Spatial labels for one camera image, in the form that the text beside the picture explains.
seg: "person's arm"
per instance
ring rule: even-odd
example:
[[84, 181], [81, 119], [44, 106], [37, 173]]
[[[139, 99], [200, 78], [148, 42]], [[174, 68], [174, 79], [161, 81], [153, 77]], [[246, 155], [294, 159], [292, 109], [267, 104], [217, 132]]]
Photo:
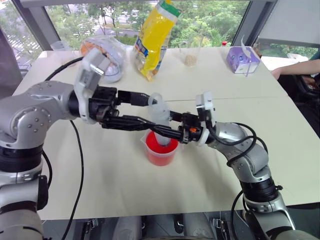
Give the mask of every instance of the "person's arm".
[[277, 80], [280, 75], [317, 74], [320, 73], [320, 59], [303, 61], [293, 65], [279, 67], [271, 73]]

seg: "white table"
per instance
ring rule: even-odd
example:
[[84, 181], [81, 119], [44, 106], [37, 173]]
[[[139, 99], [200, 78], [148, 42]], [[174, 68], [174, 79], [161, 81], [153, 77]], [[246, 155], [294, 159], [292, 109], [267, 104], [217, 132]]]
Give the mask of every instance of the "white table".
[[[172, 58], [168, 57], [168, 61], [173, 59], [175, 51], [168, 51], [168, 56], [170, 52]], [[219, 53], [216, 48], [209, 48], [209, 52]], [[186, 70], [176, 64], [176, 70], [168, 71], [168, 74], [178, 75], [178, 71]], [[52, 56], [39, 58], [16, 94], [44, 80], [57, 67]], [[174, 100], [169, 102], [172, 110], [192, 113], [196, 113], [192, 100], [195, 95], [213, 90], [216, 98], [217, 95], [223, 98], [214, 101], [220, 122], [245, 123], [266, 142], [272, 177], [276, 185], [284, 187], [285, 203], [296, 205], [320, 201], [320, 140], [263, 64], [255, 73], [260, 80], [264, 79], [263, 84], [260, 82], [262, 86], [247, 84], [255, 82], [257, 77], [251, 79], [254, 75], [250, 78], [234, 76], [221, 67], [221, 72], [232, 78], [229, 79], [233, 82], [229, 91], [226, 89], [229, 82], [221, 78], [212, 78], [212, 85], [207, 79], [199, 78], [197, 83], [207, 83], [207, 88], [201, 84], [186, 87], [182, 78], [173, 81], [174, 87], [166, 87], [165, 81], [169, 79], [160, 79], [161, 74], [165, 74], [165, 62], [162, 67], [163, 73], [157, 75], [159, 79], [148, 83], [130, 70], [129, 65], [126, 74], [131, 71], [132, 79], [127, 76], [114, 86], [145, 93], [157, 91], [166, 100]], [[217, 68], [211, 69], [213, 73], [219, 72]], [[76, 70], [77, 66], [70, 67], [55, 80], [72, 83]], [[195, 72], [196, 68], [187, 70]], [[191, 80], [187, 80], [190, 74], [182, 75], [186, 77], [185, 82]], [[131, 89], [135, 81], [137, 86]], [[143, 107], [123, 105], [119, 110], [121, 115], [148, 118], [147, 109]], [[140, 142], [143, 132], [101, 129], [98, 124], [86, 125], [79, 119], [75, 123], [82, 142], [85, 169], [76, 219], [229, 210], [241, 189], [232, 169], [226, 166], [225, 158], [209, 147], [190, 143], [176, 154], [170, 165], [157, 167], [144, 155], [144, 146]], [[51, 127], [44, 149], [52, 163], [53, 180], [48, 205], [39, 212], [40, 217], [43, 220], [68, 219], [81, 173], [76, 135], [68, 121], [58, 121]], [[46, 165], [43, 172], [48, 175]]]
[[[186, 67], [179, 60], [178, 49], [168, 49], [158, 74], [152, 82], [147, 80], [131, 64], [127, 51], [125, 73], [119, 82], [103, 84], [119, 90], [144, 92], [151, 95], [157, 91], [166, 101], [194, 100], [204, 91], [212, 91], [214, 99], [284, 97], [287, 93], [280, 87], [264, 64], [254, 74], [233, 74], [225, 62], [228, 47], [202, 48], [196, 67]], [[32, 65], [18, 91], [43, 81], [60, 62], [52, 51], [44, 52]], [[79, 64], [65, 69], [52, 80], [73, 84]]]

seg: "snack bag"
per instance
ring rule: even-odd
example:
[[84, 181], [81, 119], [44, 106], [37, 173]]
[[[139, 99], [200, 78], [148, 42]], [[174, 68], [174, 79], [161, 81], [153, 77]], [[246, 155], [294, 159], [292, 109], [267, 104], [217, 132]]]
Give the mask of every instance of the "snack bag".
[[151, 81], [158, 72], [168, 47], [170, 32], [181, 11], [161, 0], [143, 24], [134, 48], [134, 63], [138, 70]]

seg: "purple box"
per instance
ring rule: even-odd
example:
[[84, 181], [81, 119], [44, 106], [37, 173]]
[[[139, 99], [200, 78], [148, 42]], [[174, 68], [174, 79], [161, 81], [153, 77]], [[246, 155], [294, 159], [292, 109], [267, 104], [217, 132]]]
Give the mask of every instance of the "purple box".
[[235, 74], [251, 74], [253, 73], [260, 63], [258, 58], [251, 47], [245, 47], [250, 52], [250, 57], [247, 57], [241, 46], [233, 46], [230, 48], [226, 61], [230, 64]]

